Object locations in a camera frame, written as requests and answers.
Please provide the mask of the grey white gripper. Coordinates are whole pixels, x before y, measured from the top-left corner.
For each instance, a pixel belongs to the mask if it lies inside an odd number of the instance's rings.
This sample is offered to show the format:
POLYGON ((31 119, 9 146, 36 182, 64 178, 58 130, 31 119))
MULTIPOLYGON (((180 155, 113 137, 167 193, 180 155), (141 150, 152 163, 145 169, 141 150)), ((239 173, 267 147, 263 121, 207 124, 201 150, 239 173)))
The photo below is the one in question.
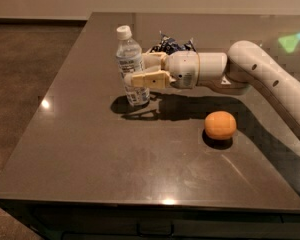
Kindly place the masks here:
MULTIPOLYGON (((142 57, 146 68, 163 68, 167 54, 147 52, 142 57)), ((124 76, 124 82, 135 88, 165 89, 171 85, 178 89, 192 89, 198 80, 199 56, 193 51, 175 52, 167 57, 165 70, 128 73, 124 76)))

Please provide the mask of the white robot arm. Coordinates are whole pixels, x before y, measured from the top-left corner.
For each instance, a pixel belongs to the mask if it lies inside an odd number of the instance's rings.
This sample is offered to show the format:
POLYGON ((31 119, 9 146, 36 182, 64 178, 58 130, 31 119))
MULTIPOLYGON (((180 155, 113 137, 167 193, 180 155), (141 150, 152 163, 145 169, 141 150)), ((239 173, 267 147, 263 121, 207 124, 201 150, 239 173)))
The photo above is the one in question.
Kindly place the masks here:
POLYGON ((260 46, 238 41, 226 53, 147 52, 143 61, 143 71, 124 77, 127 85, 151 89, 199 86, 229 95, 242 95, 252 86, 300 140, 300 82, 260 46))

